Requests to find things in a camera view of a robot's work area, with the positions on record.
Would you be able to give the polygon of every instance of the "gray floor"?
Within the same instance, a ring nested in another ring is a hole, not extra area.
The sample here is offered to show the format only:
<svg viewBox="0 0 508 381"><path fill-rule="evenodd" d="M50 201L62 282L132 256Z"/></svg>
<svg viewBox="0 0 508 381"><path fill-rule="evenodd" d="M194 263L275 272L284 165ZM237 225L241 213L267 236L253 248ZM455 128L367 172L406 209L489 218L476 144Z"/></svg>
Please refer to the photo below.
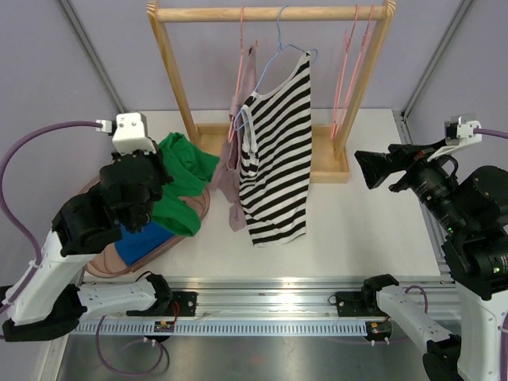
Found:
<svg viewBox="0 0 508 381"><path fill-rule="evenodd" d="M102 337L103 354L111 357L135 339ZM363 344L363 339L347 337L173 337L165 346L171 356L170 367L165 371L161 365L154 375L141 379L427 380L421 355L410 341L372 348ZM152 366L158 354L148 344L138 344L110 363L124 371L143 371ZM58 380L92 379L113 381L125 377L99 363L92 336L71 336Z"/></svg>

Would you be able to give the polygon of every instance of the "perforated metal strip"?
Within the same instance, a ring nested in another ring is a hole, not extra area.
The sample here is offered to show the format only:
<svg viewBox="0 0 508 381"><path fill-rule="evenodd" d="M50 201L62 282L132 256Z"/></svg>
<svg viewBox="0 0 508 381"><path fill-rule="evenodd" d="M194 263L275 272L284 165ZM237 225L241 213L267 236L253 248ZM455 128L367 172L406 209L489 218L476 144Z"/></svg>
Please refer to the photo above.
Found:
<svg viewBox="0 0 508 381"><path fill-rule="evenodd" d="M98 321L78 325L73 334L94 334ZM176 335L176 336L366 336L363 321L184 321L176 330L161 332L156 321L105 320L101 335Z"/></svg>

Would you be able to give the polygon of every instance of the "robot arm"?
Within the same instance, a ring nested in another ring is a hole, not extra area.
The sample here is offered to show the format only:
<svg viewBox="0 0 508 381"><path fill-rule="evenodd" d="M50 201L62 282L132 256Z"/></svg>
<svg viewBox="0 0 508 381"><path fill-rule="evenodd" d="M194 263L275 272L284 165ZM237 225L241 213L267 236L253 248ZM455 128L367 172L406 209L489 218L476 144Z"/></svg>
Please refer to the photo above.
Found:
<svg viewBox="0 0 508 381"><path fill-rule="evenodd" d="M3 325L6 341L52 340L71 332L80 319L125 312L162 314L172 293L160 275L133 284L81 286L69 283L108 244L121 239L121 224L140 232L152 219L153 203L172 181L156 144L147 137L144 115L119 114L116 123L98 121L113 135L113 163L100 181L67 201L53 219L42 248L43 260L28 285L10 304ZM0 287L10 300L34 262L12 287Z"/></svg>
<svg viewBox="0 0 508 381"><path fill-rule="evenodd" d="M389 174L406 171L389 186L393 192L411 189L439 221L448 236L443 244L460 297L462 337L452 335L406 298L396 281L372 289L372 309L396 321L424 354L429 378L439 381L498 381L503 322L508 310L508 172L485 166L461 184L458 163L449 153L481 140L474 116L453 118L446 124L446 139L427 146L392 144L390 153L355 153L369 189ZM451 174L443 169L454 164Z"/></svg>

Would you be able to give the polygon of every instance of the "pink hanger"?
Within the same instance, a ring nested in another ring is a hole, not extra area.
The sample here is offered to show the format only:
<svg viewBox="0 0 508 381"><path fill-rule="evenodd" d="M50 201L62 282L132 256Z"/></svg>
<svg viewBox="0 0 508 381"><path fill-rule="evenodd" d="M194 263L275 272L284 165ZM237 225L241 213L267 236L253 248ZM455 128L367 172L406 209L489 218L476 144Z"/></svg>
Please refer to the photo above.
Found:
<svg viewBox="0 0 508 381"><path fill-rule="evenodd" d="M334 103L334 107L333 107L333 120L332 120L332 126L330 128L330 139L331 140L335 140L335 137L337 136L337 132L338 132L340 126L342 126L342 123L344 122L346 109L349 106L349 101L351 100L351 96L352 96L352 90L353 90L355 83L356 83L356 77L358 76L358 71L359 71L361 63L364 59L365 51L367 50L367 46L371 40L371 35L372 35L371 21L372 21L372 14L373 13L374 13L374 6L372 6L372 8L371 8L371 14L369 15L369 18L368 18L367 28L365 29L364 38L362 39L360 54L358 55L358 59L356 60L355 70L352 73L351 82L350 82L349 88L348 88L348 93L346 94L346 99L344 100L344 104L342 105L341 118L339 119L339 123L337 123L337 109L339 106L339 101L341 100L342 80L344 77L344 68L346 66L347 54L348 54L347 50L346 50L346 58L344 60L344 67L342 68L342 78L341 78L341 84L340 84L341 88L338 91L338 97L337 97L337 92L336 92L336 98L335 98L335 103ZM356 6L356 16L358 16L358 6Z"/></svg>
<svg viewBox="0 0 508 381"><path fill-rule="evenodd" d="M240 91L240 79L241 79L241 69L244 62L244 11L245 6L241 7L241 13L240 13L240 65L238 66L238 76L237 76L237 89L235 91L235 94L238 94L238 91ZM233 138L235 136L235 129L233 128L233 115L229 116L229 119L231 122L229 123L229 131L228 131L228 142L231 143L233 141Z"/></svg>

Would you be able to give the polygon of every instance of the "white table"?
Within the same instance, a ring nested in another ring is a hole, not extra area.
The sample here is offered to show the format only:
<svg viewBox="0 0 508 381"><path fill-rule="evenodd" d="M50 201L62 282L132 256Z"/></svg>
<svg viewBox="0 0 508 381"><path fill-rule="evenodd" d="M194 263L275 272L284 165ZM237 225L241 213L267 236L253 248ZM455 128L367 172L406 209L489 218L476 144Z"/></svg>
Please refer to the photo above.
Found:
<svg viewBox="0 0 508 381"><path fill-rule="evenodd" d="M145 115L154 140L185 131L178 111ZM228 121L226 111L196 111L193 116L196 122ZM313 111L313 123L330 119L330 110ZM360 110L346 148L351 179L347 184L311 184L305 236L288 244L253 248L247 229L237 233L230 229L229 203L220 191L212 191L210 212L198 234L142 271L192 279L358 280L384 273L404 279L439 279L416 196L387 189L401 174L369 190L353 156L358 149L386 152L389 144L399 142L391 110ZM86 275L85 280L98 279Z"/></svg>

